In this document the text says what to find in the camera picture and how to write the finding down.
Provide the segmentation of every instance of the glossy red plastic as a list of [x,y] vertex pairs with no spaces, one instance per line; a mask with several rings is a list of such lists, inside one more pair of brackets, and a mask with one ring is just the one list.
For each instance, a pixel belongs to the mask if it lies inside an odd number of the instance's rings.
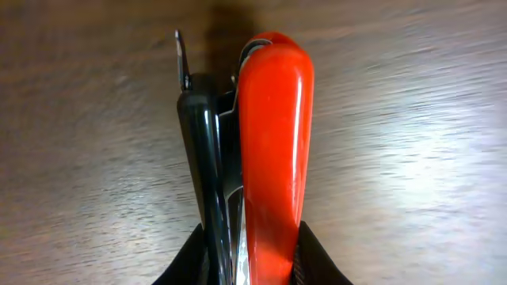
[[243,65],[238,106],[252,285],[288,284],[303,208],[314,70],[276,32]]

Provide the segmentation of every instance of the brown wooden background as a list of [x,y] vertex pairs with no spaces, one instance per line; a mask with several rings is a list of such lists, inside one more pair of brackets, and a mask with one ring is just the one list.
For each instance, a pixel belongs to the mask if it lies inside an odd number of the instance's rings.
[[149,284],[199,222],[173,31],[311,55],[303,219],[357,284],[507,283],[507,2],[1,0],[0,283]]

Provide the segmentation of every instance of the wooden surface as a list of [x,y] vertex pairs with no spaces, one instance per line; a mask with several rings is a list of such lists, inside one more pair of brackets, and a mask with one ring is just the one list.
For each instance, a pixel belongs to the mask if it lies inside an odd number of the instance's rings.
[[0,2],[0,283],[149,284],[199,222],[173,30],[314,60],[306,220],[357,284],[505,284],[507,3]]

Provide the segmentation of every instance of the wood grain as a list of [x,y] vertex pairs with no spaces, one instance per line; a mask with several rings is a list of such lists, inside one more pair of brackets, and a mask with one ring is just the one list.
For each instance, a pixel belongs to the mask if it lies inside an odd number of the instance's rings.
[[151,283],[199,222],[175,28],[191,69],[221,82],[255,32],[308,50],[303,219],[354,283],[505,283],[506,12],[500,0],[0,2],[0,283]]

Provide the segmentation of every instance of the wooden table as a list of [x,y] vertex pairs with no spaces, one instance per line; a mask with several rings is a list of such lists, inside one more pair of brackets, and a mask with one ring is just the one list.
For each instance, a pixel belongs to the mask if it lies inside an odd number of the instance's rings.
[[356,284],[504,284],[507,2],[0,2],[0,283],[149,284],[200,221],[173,31],[311,55],[303,219]]

